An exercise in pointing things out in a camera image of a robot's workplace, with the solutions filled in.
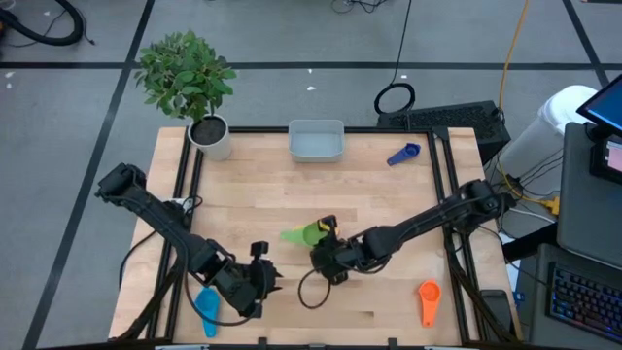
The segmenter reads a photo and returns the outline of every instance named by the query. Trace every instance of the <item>black metal frame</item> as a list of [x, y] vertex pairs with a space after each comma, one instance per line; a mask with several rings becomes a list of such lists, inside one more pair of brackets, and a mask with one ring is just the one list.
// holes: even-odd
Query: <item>black metal frame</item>
[[[288, 128], [286, 126], [232, 126], [229, 129], [229, 131], [231, 133], [286, 133], [288, 132]], [[432, 161], [432, 176], [434, 177], [434, 186], [436, 189], [436, 196], [437, 196], [437, 200], [441, 201], [445, 198], [445, 192], [444, 192], [444, 187], [442, 183], [443, 180], [441, 176], [440, 163], [438, 160], [438, 153], [436, 150], [435, 137], [437, 136], [442, 140], [443, 151], [445, 154], [445, 162], [447, 165], [447, 172], [449, 175], [451, 189], [452, 191], [454, 191], [455, 189], [458, 188], [458, 176], [456, 174], [456, 166], [455, 166], [453, 154], [451, 151], [451, 144], [449, 142], [449, 133], [448, 133], [447, 127], [435, 127], [435, 128], [422, 127], [422, 128], [416, 128], [416, 129], [407, 127], [406, 130], [400, 130], [400, 129], [394, 129], [394, 128], [347, 126], [345, 128], [345, 132], [346, 133], [374, 133], [374, 134], [375, 133], [425, 134], [428, 138], [428, 147], [430, 149], [430, 157]], [[175, 183], [174, 195], [176, 196], [181, 195], [181, 191], [183, 188], [183, 183], [184, 183], [184, 179], [186, 175], [188, 157], [190, 153], [190, 143], [188, 142], [188, 137], [186, 136], [186, 133], [184, 133], [184, 135], [185, 135], [184, 146], [182, 148], [180, 166], [178, 168], [177, 181]], [[192, 173], [192, 180], [190, 182], [190, 196], [196, 195], [196, 192], [198, 189], [198, 182], [200, 180], [202, 161], [203, 161], [203, 154], [202, 152], [197, 151], [196, 158], [194, 160], [194, 170]], [[455, 250], [455, 247], [453, 246], [453, 240], [451, 239], [451, 236], [453, 235], [453, 231], [449, 227], [444, 227], [443, 234], [445, 235], [445, 237], [448, 236], [450, 241], [452, 242], [447, 247], [445, 247], [445, 249], [447, 249], [446, 253], [449, 258], [449, 254], [454, 254], [453, 252], [450, 252], [449, 249]], [[466, 261], [466, 273], [468, 274], [473, 285], [477, 288], [477, 276], [475, 274], [475, 267], [474, 267], [474, 262], [472, 258], [470, 244], [468, 242], [467, 237], [461, 237], [461, 239], [462, 239], [461, 244], [463, 245], [462, 250], [463, 250], [463, 254], [465, 257], [465, 261]], [[162, 258], [160, 259], [160, 262], [159, 262], [158, 281], [155, 285], [156, 287], [161, 286], [163, 277], [160, 279], [160, 276], [162, 275], [165, 276], [168, 271], [169, 261], [170, 261], [170, 250], [171, 250], [171, 245], [168, 242], [165, 243], [163, 250], [162, 250]], [[176, 282], [175, 286], [173, 287], [173, 293], [170, 299], [169, 313], [168, 313], [168, 317], [166, 320], [166, 326], [165, 326], [166, 331], [165, 331], [164, 337], [169, 340], [173, 339], [175, 327], [177, 324], [177, 312], [178, 312], [178, 305], [180, 301], [179, 292], [181, 290], [180, 282], [181, 282], [181, 279], [178, 282]], [[456, 317], [458, 319], [460, 339], [461, 339], [462, 344], [466, 344], [470, 342], [470, 337], [468, 334], [467, 313], [465, 310], [465, 302], [463, 299], [462, 287], [459, 284], [458, 280], [453, 276], [451, 278], [451, 283], [452, 283], [452, 292], [454, 295]], [[147, 339], [154, 338], [156, 335], [156, 328], [157, 328], [157, 322], [158, 322], [157, 314], [153, 317], [152, 321], [149, 324], [149, 328], [147, 332]], [[483, 338], [482, 332], [484, 330], [483, 319], [481, 315], [479, 314], [479, 312], [477, 312], [476, 310], [475, 310], [475, 317], [477, 321], [477, 328], [480, 334], [480, 339], [482, 339]], [[230, 344], [230, 345], [211, 345], [210, 346], [210, 348], [213, 348], [213, 349], [223, 349], [223, 350], [241, 349], [241, 348], [267, 349], [267, 347], [268, 347], [267, 339], [265, 338], [258, 339], [258, 344]], [[388, 347], [389, 349], [423, 349], [423, 346], [397, 346], [397, 340], [394, 338], [388, 339]], [[269, 348], [270, 349], [292, 349], [292, 348], [308, 348], [308, 346], [306, 345], [269, 345]], [[343, 350], [346, 350], [346, 349], [370, 349], [371, 350], [371, 349], [387, 349], [387, 346], [327, 345], [326, 348], [343, 349]]]

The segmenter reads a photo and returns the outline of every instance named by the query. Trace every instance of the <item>wooden tabletop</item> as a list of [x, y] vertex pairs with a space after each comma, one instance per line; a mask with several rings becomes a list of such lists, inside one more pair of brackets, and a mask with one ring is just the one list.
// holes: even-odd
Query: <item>wooden tabletop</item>
[[[169, 198], [173, 191], [183, 135], [182, 128], [163, 128], [158, 135], [147, 189], [160, 198]], [[450, 137], [459, 182], [483, 178], [472, 129], [450, 129]], [[421, 154], [389, 167], [387, 157], [406, 142], [421, 144]], [[449, 193], [442, 146], [438, 140], [436, 144]], [[381, 273], [350, 273], [349, 281], [333, 286], [326, 304], [316, 310], [304, 308], [296, 296], [298, 281], [312, 268], [309, 250], [279, 238], [283, 229], [329, 214], [336, 215], [346, 237], [369, 227], [397, 224], [435, 206], [425, 135], [346, 134], [346, 151], [338, 163], [292, 162], [287, 134], [233, 134], [232, 146], [229, 160], [204, 160], [198, 187], [204, 203], [195, 211], [192, 232], [216, 239], [242, 263], [251, 260], [252, 242], [269, 242], [267, 256], [284, 276], [277, 280], [283, 290], [270, 294], [262, 318], [239, 327], [219, 327], [217, 337], [211, 339], [205, 337], [200, 318], [182, 297], [175, 342], [255, 344], [265, 336], [271, 344], [384, 345], [389, 337], [396, 337], [400, 345], [460, 344], [440, 228], [405, 243]], [[190, 156], [186, 193], [192, 160]], [[492, 223], [486, 226], [495, 228]], [[132, 244], [150, 231], [139, 220]], [[505, 290], [513, 305], [498, 239], [479, 230], [471, 236], [471, 245], [480, 288]], [[154, 237], [129, 259], [110, 336], [122, 333], [153, 293], [161, 246], [161, 237]], [[442, 289], [433, 328], [422, 327], [421, 301], [414, 294], [428, 279], [435, 279]], [[199, 287], [190, 279], [194, 296]], [[327, 282], [314, 274], [302, 290], [307, 303], [317, 303], [326, 293]], [[471, 338], [476, 339], [472, 307], [464, 297]], [[239, 320], [225, 302], [221, 305], [220, 320]], [[160, 335], [167, 310], [168, 301], [160, 311]], [[518, 325], [516, 310], [511, 310]]]

